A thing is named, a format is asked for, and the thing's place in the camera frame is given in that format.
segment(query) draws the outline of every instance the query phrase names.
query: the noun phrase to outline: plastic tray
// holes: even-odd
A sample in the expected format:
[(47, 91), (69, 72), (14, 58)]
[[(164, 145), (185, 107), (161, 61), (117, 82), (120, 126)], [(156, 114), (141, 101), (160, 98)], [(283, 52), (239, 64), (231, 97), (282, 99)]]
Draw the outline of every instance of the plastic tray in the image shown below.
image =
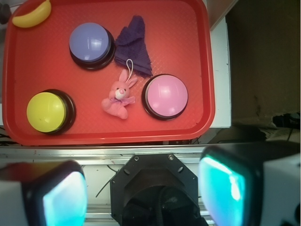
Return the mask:
[[(14, 16), (42, 1), (29, 0)], [(214, 118), (210, 32), (205, 5), (199, 0), (51, 0), (49, 18), (21, 29), (8, 23), (3, 70), (3, 120), (8, 134), (23, 145), (83, 145), (185, 140), (202, 135)], [(79, 68), (69, 53), (69, 36), (80, 24), (95, 22), (117, 38), (134, 15), (144, 18), (145, 43), (153, 74), (168, 73), (187, 87), (189, 100), (176, 119), (160, 121), (144, 110), (141, 92), (148, 79), (131, 88), (136, 103), (122, 120), (101, 109), (122, 70), (113, 61), (99, 71)], [(59, 89), (75, 102), (77, 117), (64, 134), (49, 136), (27, 121), (26, 107), (37, 93)]]

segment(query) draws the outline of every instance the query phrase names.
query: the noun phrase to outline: purple towel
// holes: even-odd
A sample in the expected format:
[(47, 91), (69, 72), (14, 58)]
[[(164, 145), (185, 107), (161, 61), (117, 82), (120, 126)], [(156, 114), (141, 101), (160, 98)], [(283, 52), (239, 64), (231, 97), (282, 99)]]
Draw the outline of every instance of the purple towel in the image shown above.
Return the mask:
[(128, 27), (124, 27), (116, 39), (115, 62), (126, 66), (132, 59), (134, 71), (140, 75), (152, 76), (151, 60), (144, 43), (145, 24), (141, 16), (133, 16)]

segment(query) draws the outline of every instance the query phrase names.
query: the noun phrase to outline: stuffed bunny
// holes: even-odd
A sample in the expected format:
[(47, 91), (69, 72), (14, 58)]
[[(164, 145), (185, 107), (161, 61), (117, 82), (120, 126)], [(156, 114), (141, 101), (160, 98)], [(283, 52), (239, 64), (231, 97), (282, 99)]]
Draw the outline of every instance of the stuffed bunny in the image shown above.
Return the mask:
[(121, 119), (127, 119), (127, 110), (125, 108), (128, 104), (135, 103), (135, 97), (130, 96), (130, 88), (135, 85), (137, 78), (131, 78), (127, 81), (128, 72), (126, 69), (122, 70), (119, 81), (113, 83), (109, 98), (102, 101), (102, 108), (105, 112), (117, 116)]

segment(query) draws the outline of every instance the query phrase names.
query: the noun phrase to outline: cyan light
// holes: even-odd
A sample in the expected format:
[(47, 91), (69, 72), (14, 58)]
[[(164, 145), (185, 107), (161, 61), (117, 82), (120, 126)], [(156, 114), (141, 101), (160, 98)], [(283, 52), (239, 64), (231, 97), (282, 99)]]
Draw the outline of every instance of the cyan light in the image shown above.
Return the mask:
[(43, 197), (47, 226), (81, 226), (87, 212), (84, 176), (72, 172)]
[(218, 226), (242, 226), (246, 180), (211, 156), (199, 163), (199, 188), (203, 203)]

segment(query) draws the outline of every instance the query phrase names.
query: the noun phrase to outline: yellow banana toy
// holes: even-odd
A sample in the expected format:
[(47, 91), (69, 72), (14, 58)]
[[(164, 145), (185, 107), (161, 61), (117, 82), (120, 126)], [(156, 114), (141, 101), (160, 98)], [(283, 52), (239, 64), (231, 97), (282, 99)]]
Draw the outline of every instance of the yellow banana toy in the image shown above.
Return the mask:
[(17, 27), (22, 27), (22, 28), (34, 27), (42, 23), (44, 20), (46, 20), (47, 17), (50, 15), (50, 12), (51, 12), (51, 3), (49, 0), (46, 0), (32, 12), (23, 16), (15, 16), (12, 22)]

